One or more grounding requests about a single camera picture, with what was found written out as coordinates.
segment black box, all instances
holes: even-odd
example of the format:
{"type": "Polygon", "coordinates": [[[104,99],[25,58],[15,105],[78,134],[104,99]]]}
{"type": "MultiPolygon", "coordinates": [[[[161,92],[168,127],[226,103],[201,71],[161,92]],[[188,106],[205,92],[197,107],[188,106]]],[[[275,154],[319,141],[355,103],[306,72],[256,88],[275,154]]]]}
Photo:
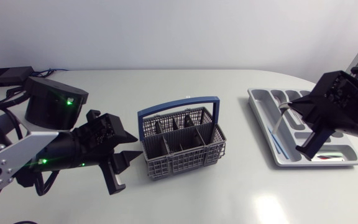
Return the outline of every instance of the black box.
{"type": "Polygon", "coordinates": [[[33,72],[31,66],[0,68],[0,86],[23,85],[33,72]]]}

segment black device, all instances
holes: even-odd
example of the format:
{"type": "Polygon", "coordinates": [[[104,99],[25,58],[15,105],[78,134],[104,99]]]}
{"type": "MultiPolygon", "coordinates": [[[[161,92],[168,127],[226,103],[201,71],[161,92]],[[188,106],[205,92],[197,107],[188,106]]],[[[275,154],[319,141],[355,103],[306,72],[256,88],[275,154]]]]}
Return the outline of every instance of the black device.
{"type": "Polygon", "coordinates": [[[0,86],[23,85],[33,73],[31,66],[0,68],[0,86]]]}
{"type": "Polygon", "coordinates": [[[24,90],[30,96],[26,120],[56,130],[74,127],[81,107],[88,99],[84,90],[46,78],[29,77],[24,90]]]}
{"type": "Polygon", "coordinates": [[[325,73],[309,95],[288,104],[313,130],[296,147],[306,158],[313,158],[336,131],[358,137],[358,67],[351,72],[355,77],[343,71],[325,73]]]}

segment green led light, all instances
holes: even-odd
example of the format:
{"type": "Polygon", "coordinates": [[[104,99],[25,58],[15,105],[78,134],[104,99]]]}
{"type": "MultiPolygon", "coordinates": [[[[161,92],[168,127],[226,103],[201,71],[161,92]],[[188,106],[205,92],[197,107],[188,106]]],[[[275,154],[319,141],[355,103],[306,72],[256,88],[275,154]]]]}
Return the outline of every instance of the green led light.
{"type": "Polygon", "coordinates": [[[72,105],[73,102],[74,102],[74,98],[71,97],[67,98],[67,105],[72,105]]]}

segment gray plastic basket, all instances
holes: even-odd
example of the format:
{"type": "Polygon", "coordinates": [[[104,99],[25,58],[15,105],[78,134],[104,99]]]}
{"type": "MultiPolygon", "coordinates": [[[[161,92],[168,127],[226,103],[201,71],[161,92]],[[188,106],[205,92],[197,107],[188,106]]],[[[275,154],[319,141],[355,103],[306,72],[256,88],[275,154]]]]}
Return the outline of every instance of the gray plastic basket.
{"type": "Polygon", "coordinates": [[[217,163],[225,153],[226,138],[218,125],[219,98],[189,98],[138,112],[139,137],[149,168],[148,176],[161,179],[217,163]],[[214,103],[213,115],[204,107],[155,115],[178,106],[214,103]]]}

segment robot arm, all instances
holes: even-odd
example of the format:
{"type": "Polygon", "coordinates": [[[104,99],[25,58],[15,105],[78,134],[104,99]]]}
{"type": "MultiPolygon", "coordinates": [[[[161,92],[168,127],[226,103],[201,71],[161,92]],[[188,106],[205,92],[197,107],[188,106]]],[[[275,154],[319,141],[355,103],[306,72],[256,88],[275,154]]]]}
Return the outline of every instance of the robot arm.
{"type": "Polygon", "coordinates": [[[352,73],[354,77],[343,71],[325,73],[309,95],[288,104],[313,130],[296,147],[306,158],[313,158],[336,131],[358,137],[358,67],[352,73]]]}

